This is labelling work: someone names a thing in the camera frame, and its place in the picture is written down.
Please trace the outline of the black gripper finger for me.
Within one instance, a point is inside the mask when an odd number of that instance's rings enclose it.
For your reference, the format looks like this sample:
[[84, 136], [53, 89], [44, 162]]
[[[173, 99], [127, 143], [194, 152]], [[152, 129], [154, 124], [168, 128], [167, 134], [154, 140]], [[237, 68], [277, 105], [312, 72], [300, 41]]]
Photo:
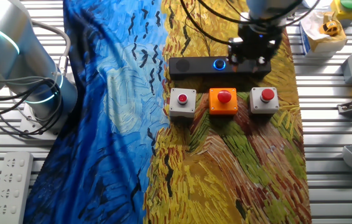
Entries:
[[243, 63], [241, 53], [243, 39], [240, 37], [229, 38], [227, 60], [231, 65], [239, 65]]
[[260, 48], [258, 59], [256, 60], [256, 65], [265, 66], [267, 65], [273, 56], [279, 50], [280, 43], [271, 44], [268, 43], [265, 47]]

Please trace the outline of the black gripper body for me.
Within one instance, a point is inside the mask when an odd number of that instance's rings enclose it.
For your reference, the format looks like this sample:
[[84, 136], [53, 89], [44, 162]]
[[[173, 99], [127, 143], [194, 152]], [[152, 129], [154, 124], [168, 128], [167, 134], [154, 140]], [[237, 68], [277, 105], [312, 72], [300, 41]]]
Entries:
[[268, 43], [282, 42], [282, 29], [279, 27], [270, 27], [262, 34], [252, 30], [250, 26], [240, 26], [238, 35], [243, 39], [241, 49], [243, 59], [258, 59], [260, 48]]

